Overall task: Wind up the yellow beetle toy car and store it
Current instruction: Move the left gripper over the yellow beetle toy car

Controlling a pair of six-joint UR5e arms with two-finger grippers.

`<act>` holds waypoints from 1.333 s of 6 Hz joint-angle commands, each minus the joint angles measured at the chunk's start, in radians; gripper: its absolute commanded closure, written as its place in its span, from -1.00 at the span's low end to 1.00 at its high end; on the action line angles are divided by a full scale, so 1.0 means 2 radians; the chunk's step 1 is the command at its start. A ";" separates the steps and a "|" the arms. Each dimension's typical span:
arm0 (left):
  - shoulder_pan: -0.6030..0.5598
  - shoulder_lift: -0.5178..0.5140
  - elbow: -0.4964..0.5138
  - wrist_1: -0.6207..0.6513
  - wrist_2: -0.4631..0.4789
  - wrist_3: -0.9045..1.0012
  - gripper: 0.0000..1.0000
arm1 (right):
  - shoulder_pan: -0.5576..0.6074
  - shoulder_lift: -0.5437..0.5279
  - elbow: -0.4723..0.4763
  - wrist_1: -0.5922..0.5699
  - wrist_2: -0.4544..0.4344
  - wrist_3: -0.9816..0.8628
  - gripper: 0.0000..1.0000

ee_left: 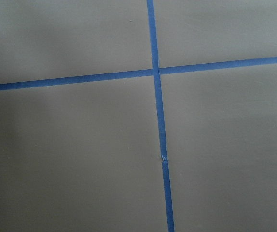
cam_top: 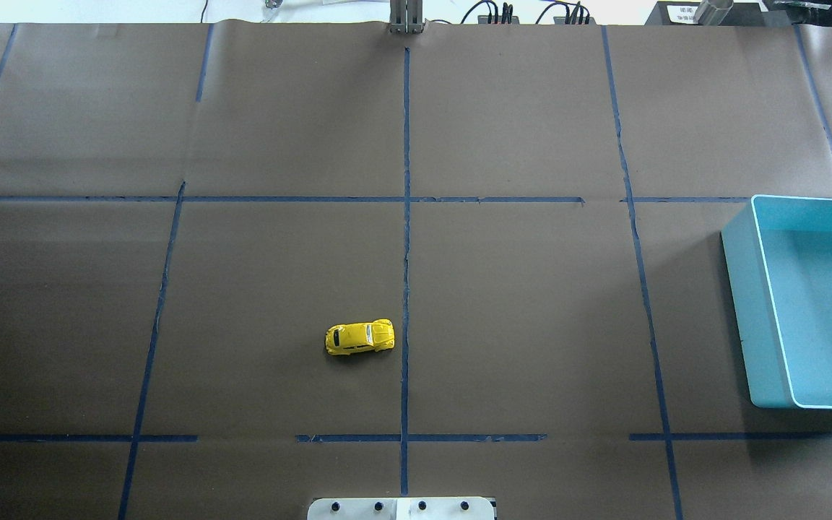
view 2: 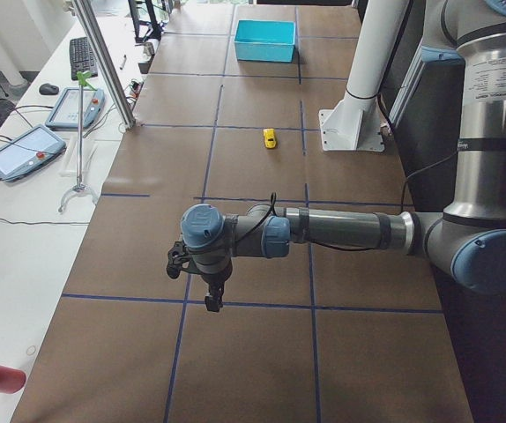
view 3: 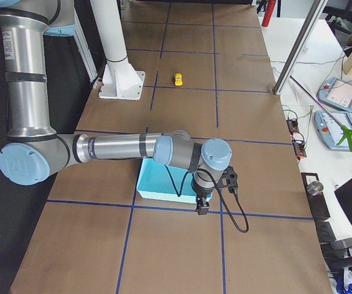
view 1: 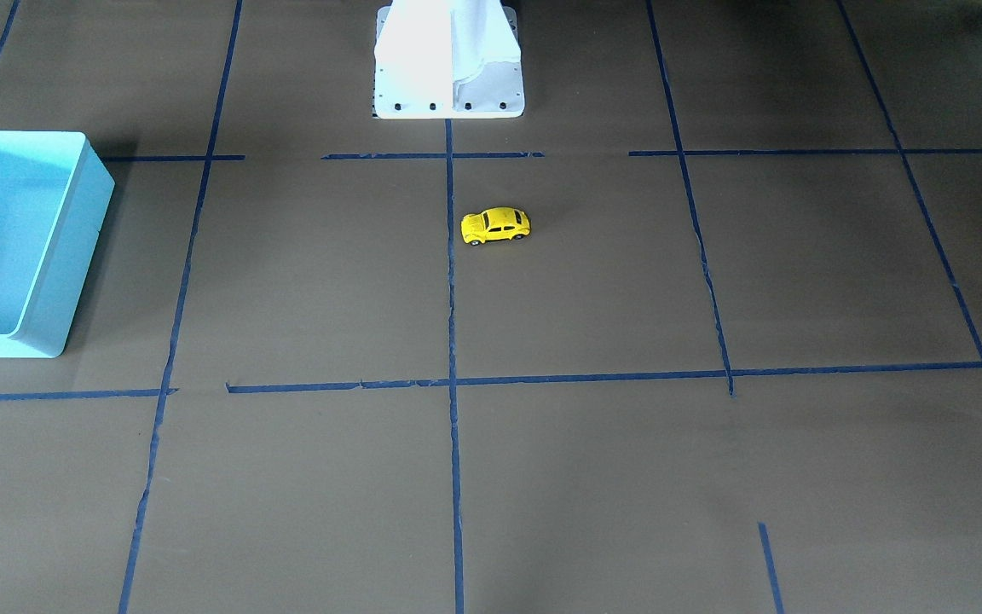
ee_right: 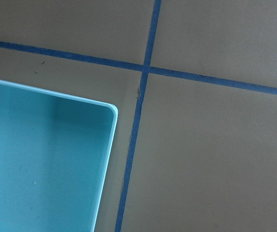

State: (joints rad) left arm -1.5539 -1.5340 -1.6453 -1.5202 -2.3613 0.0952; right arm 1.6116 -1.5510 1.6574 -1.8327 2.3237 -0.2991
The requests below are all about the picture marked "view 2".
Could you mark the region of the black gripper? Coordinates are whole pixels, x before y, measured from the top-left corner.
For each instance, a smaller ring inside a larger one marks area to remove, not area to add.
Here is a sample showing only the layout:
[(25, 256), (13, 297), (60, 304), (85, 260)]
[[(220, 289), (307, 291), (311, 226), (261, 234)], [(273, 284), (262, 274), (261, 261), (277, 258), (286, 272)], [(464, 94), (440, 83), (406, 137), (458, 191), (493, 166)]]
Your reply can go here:
[(197, 262), (196, 266), (202, 279), (209, 285), (205, 295), (205, 306), (209, 312), (223, 308), (224, 284), (231, 277), (233, 265), (230, 259), (222, 259), (211, 263)]

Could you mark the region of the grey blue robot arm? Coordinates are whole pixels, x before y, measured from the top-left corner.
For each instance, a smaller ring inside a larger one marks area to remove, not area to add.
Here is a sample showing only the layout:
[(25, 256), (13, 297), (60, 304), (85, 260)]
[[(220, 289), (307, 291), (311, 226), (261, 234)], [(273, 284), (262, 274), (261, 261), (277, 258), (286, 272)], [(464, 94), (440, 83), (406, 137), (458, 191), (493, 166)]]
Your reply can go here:
[(244, 215), (190, 207), (168, 251), (167, 274), (200, 276), (205, 306), (222, 308), (238, 256), (275, 258), (291, 243), (339, 251), (398, 249), (423, 256), (476, 293), (506, 290), (506, 1), (429, 1), (423, 56), (463, 60), (453, 201), (442, 212), (397, 215), (257, 204)]

